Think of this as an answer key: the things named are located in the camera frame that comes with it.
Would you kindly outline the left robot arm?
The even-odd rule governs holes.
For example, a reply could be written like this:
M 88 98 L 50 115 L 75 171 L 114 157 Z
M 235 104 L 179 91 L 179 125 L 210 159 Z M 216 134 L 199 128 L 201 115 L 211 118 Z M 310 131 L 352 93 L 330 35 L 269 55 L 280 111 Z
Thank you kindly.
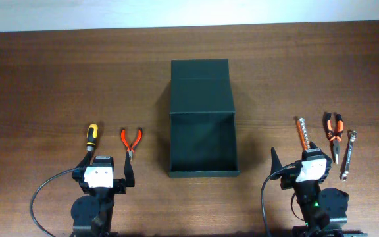
M 125 194 L 135 186 L 134 171 L 128 154 L 124 162 L 124 178 L 114 178 L 114 159 L 111 156 L 92 156 L 87 152 L 72 172 L 84 195 L 72 205 L 72 236 L 113 236 L 111 223 L 114 197 Z

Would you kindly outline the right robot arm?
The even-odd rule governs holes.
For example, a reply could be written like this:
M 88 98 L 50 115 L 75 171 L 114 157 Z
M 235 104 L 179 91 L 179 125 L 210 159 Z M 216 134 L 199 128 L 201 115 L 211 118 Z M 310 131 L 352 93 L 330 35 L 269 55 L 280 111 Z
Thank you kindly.
M 332 166 L 332 159 L 314 143 L 302 152 L 301 159 L 283 166 L 274 148 L 270 150 L 272 166 L 270 180 L 279 180 L 280 188 L 293 190 L 292 200 L 301 210 L 303 226 L 294 226 L 292 236 L 367 236 L 360 230 L 344 230 L 347 224 L 349 194 L 337 188 L 321 189 Z

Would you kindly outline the orange socket bit rail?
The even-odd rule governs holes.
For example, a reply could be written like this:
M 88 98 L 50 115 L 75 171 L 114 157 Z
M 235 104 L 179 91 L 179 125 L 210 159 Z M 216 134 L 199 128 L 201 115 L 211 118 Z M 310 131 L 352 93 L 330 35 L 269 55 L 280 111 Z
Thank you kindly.
M 302 144 L 303 149 L 305 151 L 309 150 L 311 147 L 309 144 L 309 137 L 308 137 L 308 133 L 307 133 L 305 119 L 303 117 L 301 117 L 297 120 L 297 128 L 298 128 L 298 132 L 300 135 L 301 144 Z

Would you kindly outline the yellow black screwdriver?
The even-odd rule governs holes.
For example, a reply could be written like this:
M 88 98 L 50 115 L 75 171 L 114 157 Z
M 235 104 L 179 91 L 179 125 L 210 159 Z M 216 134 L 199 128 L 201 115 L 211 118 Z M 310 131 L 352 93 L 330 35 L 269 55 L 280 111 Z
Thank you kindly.
M 87 134 L 86 134 L 86 149 L 90 152 L 94 152 L 97 147 L 97 138 L 98 138 L 98 125 L 92 123 L 89 125 Z

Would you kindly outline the orange black long-nose pliers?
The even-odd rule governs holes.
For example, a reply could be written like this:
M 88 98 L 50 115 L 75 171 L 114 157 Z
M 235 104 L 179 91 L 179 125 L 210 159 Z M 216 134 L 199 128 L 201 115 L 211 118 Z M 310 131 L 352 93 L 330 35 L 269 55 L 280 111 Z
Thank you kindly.
M 332 128 L 331 116 L 331 113 L 326 113 L 324 115 L 324 129 L 326 132 L 327 139 L 332 143 L 332 153 L 334 156 L 334 162 L 335 164 L 338 164 L 340 156 L 340 142 L 342 140 L 344 123 L 342 116 L 339 113 L 337 113 L 336 125 L 335 128 Z

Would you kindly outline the small orange cutting pliers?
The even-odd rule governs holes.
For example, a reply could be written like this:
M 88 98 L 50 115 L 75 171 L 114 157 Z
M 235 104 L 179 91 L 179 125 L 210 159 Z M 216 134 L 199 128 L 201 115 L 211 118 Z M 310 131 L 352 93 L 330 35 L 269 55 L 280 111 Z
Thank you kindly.
M 132 142 L 128 142 L 128 140 L 127 140 L 126 129 L 121 128 L 120 138 L 121 138 L 121 141 L 126 148 L 127 155 L 129 156 L 130 160 L 132 160 L 134 153 L 135 153 L 135 150 L 143 138 L 143 128 L 138 127 L 138 132 L 137 132 L 136 138 Z

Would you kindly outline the silver combination wrench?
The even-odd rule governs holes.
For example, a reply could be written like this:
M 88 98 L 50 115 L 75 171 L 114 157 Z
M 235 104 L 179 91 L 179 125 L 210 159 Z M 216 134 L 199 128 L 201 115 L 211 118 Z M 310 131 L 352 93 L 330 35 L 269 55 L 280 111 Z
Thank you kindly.
M 346 160 L 345 160 L 345 166 L 343 168 L 343 172 L 341 173 L 340 179 L 342 181 L 347 180 L 347 175 L 349 174 L 349 168 L 351 164 L 351 156 L 353 153 L 353 144 L 355 140 L 357 139 L 357 132 L 352 130 L 349 133 L 349 141 L 347 145 L 347 153 L 346 153 Z

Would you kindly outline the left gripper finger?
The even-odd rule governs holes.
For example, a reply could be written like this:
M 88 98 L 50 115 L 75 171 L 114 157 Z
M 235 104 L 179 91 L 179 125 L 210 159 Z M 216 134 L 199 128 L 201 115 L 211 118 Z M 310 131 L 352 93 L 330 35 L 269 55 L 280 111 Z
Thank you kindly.
M 127 187 L 135 186 L 135 178 L 134 171 L 131 164 L 130 152 L 126 153 L 126 158 L 124 162 L 124 175 L 125 175 L 125 183 Z
M 91 158 L 93 157 L 93 151 L 88 151 L 84 158 L 78 163 L 76 169 L 84 170 L 87 166 L 90 165 Z

